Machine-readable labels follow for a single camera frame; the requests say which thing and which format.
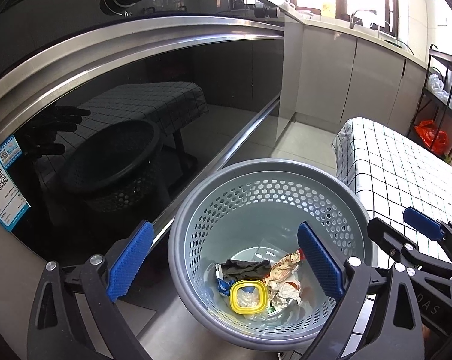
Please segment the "blue cloth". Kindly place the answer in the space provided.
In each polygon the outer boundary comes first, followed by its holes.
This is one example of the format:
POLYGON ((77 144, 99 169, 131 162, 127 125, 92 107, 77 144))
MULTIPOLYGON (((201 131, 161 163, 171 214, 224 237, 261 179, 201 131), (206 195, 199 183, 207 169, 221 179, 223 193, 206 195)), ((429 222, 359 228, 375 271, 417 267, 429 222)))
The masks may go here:
MULTIPOLYGON (((230 296, 230 291, 231 288, 233 286, 233 284, 236 283, 235 280, 230 280, 230 281, 225 281, 223 279, 216 279, 216 284, 217 284, 217 289, 220 295, 225 296, 225 297, 229 297, 230 296)), ((241 291, 243 291, 244 293, 253 293, 254 291, 254 287, 253 286, 243 286, 241 287, 241 291)))

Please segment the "white paper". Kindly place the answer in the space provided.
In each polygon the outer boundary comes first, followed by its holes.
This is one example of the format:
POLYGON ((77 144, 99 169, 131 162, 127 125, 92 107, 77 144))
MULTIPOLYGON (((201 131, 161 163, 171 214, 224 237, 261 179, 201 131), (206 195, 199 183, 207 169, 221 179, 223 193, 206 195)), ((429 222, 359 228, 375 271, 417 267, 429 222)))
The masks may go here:
POLYGON ((292 302, 300 305, 301 283, 297 280, 284 281, 269 288, 269 302, 273 310, 283 310, 292 302))

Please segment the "clear crumpled plastic trash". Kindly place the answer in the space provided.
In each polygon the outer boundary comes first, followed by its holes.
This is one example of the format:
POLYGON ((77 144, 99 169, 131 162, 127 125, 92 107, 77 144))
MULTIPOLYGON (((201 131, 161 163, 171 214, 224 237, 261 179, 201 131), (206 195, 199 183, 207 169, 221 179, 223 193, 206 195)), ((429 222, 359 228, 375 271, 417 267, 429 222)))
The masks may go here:
MULTIPOLYGON (((245 293, 239 290, 236 295, 236 305, 244 309, 256 308, 259 304, 259 300, 259 295, 255 290, 253 293, 245 293)), ((263 312, 244 314, 243 317, 246 320, 263 320, 263 312)))

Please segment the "grey perforated trash basket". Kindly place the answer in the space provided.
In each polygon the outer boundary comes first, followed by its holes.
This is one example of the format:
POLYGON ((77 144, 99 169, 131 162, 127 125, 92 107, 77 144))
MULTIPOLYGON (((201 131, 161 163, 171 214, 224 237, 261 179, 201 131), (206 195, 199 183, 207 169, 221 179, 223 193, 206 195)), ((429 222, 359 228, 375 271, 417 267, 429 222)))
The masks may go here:
POLYGON ((266 319, 248 320, 233 312, 215 278, 216 266, 229 259, 276 263, 296 251, 302 222, 336 255, 377 263, 377 248, 366 232, 368 213, 327 172, 263 158, 226 167, 202 181, 180 206, 169 239, 171 275, 188 311, 222 339, 248 349, 307 347, 336 303, 306 262, 295 272, 301 301, 291 301, 266 319))

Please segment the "grey kitchen cabinets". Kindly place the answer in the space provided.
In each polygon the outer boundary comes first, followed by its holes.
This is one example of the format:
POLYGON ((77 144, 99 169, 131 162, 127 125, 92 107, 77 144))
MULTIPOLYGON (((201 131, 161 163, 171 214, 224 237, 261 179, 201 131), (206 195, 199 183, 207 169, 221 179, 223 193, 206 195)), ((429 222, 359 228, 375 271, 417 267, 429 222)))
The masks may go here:
POLYGON ((425 62, 344 24, 284 18, 280 114, 336 133, 354 117, 405 134, 426 76, 425 62))

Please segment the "white black grid tablecloth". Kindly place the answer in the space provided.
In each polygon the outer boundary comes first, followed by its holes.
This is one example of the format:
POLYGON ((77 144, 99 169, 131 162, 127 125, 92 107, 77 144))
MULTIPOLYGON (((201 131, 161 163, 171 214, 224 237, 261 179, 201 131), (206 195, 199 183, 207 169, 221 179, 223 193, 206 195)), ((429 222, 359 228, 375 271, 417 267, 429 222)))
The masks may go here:
POLYGON ((414 141, 363 117, 348 119, 335 136, 338 180, 359 198, 371 218, 380 218, 442 261, 449 258, 436 241, 402 219, 414 207, 432 219, 452 222, 452 166, 414 141))

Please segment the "orange plastic bag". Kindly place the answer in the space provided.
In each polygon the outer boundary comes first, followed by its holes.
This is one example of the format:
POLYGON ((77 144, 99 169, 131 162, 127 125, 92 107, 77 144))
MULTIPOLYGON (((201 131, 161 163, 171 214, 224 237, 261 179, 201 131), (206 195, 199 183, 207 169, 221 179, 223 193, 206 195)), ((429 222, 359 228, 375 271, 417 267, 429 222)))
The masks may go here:
POLYGON ((445 154, 449 137, 447 133, 438 129, 432 119, 425 119, 414 126, 418 136, 421 138, 427 148, 438 156, 445 154))

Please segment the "black crumpled wrapper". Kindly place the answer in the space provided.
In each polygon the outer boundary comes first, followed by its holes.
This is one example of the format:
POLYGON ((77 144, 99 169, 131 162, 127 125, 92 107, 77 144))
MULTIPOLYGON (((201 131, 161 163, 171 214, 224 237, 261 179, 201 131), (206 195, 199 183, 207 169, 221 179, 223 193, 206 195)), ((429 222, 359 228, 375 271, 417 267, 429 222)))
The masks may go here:
POLYGON ((269 276, 272 266, 268 260, 261 262, 247 262, 228 259, 221 264, 225 280, 262 280, 269 276))

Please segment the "black metal shelf rack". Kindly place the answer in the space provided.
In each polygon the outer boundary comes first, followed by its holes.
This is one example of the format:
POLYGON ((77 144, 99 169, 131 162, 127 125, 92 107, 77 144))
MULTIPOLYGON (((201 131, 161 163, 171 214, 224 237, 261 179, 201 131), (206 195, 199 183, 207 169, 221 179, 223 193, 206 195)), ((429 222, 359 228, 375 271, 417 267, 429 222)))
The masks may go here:
POLYGON ((444 162, 452 161, 452 55, 434 44, 407 137, 444 162))

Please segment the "blue energy label sticker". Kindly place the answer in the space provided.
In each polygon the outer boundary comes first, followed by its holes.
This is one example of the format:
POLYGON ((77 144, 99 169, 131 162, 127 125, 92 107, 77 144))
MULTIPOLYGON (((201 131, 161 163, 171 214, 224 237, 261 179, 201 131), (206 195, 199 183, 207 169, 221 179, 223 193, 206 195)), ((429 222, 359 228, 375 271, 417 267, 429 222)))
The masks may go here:
POLYGON ((8 174, 10 166, 21 155, 21 147, 14 135, 10 135, 0 145, 0 224, 8 232, 12 231, 30 208, 20 189, 8 174))

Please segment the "clear white plastic bag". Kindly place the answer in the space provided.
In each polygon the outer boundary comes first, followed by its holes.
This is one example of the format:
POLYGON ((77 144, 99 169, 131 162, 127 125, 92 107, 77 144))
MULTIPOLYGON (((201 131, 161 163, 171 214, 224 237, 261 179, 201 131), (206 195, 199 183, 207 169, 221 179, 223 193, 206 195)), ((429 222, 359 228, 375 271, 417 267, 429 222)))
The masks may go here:
POLYGON ((427 81, 427 88, 440 101, 442 102, 448 101, 449 93, 444 89, 444 83, 441 81, 438 74, 432 73, 429 75, 427 81))

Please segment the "chrome sink faucet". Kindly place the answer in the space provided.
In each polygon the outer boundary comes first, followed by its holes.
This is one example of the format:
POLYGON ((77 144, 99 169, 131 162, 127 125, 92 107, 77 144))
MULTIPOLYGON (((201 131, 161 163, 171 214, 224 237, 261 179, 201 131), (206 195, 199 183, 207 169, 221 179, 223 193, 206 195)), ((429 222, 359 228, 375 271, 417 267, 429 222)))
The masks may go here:
POLYGON ((359 9, 355 10, 350 15, 350 29, 354 29, 355 26, 363 26, 370 28, 374 23, 377 11, 375 9, 359 9))

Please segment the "yellow container on windowsill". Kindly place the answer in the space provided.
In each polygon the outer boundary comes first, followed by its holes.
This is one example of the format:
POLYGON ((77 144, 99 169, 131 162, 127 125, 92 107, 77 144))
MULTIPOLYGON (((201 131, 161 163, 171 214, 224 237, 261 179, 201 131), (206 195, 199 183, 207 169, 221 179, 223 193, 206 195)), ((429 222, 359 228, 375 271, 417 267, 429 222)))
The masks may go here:
POLYGON ((325 2, 321 8, 321 16, 328 18, 335 18, 336 15, 336 7, 334 3, 325 2))

